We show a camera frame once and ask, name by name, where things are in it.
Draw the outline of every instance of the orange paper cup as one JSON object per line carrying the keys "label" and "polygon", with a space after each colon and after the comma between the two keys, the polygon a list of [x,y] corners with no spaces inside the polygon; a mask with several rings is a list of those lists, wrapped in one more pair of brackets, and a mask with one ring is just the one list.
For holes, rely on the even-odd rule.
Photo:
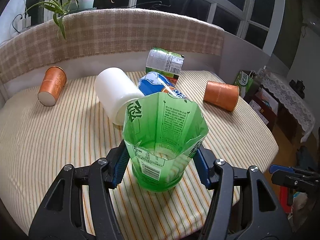
{"label": "orange paper cup", "polygon": [[203,100],[220,106],[228,111],[236,108],[239,99],[239,87],[208,81],[205,88]]}
{"label": "orange paper cup", "polygon": [[38,99],[44,106],[54,106],[67,81],[67,76],[62,68],[52,66],[45,72]]}

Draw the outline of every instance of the floor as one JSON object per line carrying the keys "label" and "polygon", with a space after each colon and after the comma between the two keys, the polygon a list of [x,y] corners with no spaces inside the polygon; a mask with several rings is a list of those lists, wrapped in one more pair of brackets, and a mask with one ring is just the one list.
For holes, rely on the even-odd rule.
{"label": "floor", "polygon": [[[298,125],[296,136],[292,139],[292,141],[289,141],[287,139],[287,137],[284,135],[284,133],[281,131],[281,129],[277,125],[274,126],[272,130],[272,134],[279,146],[279,152],[276,155],[275,159],[273,160],[272,162],[273,164],[278,164],[282,166],[296,165],[296,151],[297,149],[300,148],[301,145],[305,145],[308,148],[310,154],[317,161],[318,146],[317,146],[316,138],[311,133],[311,135],[309,136],[308,140],[305,143],[300,143],[300,139],[302,137],[302,128],[300,125]],[[272,184],[271,174],[268,171],[266,171],[264,175],[269,181],[269,183],[271,184],[276,195],[279,196],[280,186]]]}

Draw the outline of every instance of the cardboard box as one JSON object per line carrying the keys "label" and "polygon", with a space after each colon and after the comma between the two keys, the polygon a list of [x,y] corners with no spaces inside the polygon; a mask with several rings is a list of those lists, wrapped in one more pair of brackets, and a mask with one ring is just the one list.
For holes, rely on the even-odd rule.
{"label": "cardboard box", "polygon": [[255,96],[269,106],[276,115],[278,114],[279,103],[267,91],[263,88],[259,88],[259,91]]}
{"label": "cardboard box", "polygon": [[269,130],[272,131],[277,118],[277,115],[272,111],[272,109],[262,102],[256,95],[252,97],[249,105],[258,114]]}

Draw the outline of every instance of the striped fabric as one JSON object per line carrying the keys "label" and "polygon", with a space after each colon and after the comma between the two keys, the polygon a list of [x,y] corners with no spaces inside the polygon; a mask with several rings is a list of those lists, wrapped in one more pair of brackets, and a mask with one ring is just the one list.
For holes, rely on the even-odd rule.
{"label": "striped fabric", "polygon": [[[137,83],[144,72],[128,76]],[[93,163],[122,140],[122,127],[112,124],[98,98],[95,77],[68,81],[56,106],[37,100],[39,87],[20,91],[0,111],[0,197],[17,224],[28,233],[33,216],[61,168]],[[230,164],[265,171],[278,147],[255,112],[241,98],[232,113],[202,102],[207,71],[183,71],[177,87],[202,109],[209,127],[204,146]],[[88,188],[84,187],[87,231],[94,233]],[[238,198],[237,189],[234,201]],[[125,239],[180,239],[202,227],[212,192],[200,183],[190,162],[180,183],[164,193],[139,187],[129,163],[123,182],[111,191]]]}

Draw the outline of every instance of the lace tablecloth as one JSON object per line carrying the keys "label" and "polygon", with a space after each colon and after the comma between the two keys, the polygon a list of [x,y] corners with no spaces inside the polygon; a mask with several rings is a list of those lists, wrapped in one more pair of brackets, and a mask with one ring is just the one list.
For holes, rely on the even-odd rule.
{"label": "lace tablecloth", "polygon": [[285,77],[266,69],[259,73],[262,84],[289,110],[304,130],[301,142],[305,142],[315,125],[315,117],[305,101],[290,87]]}

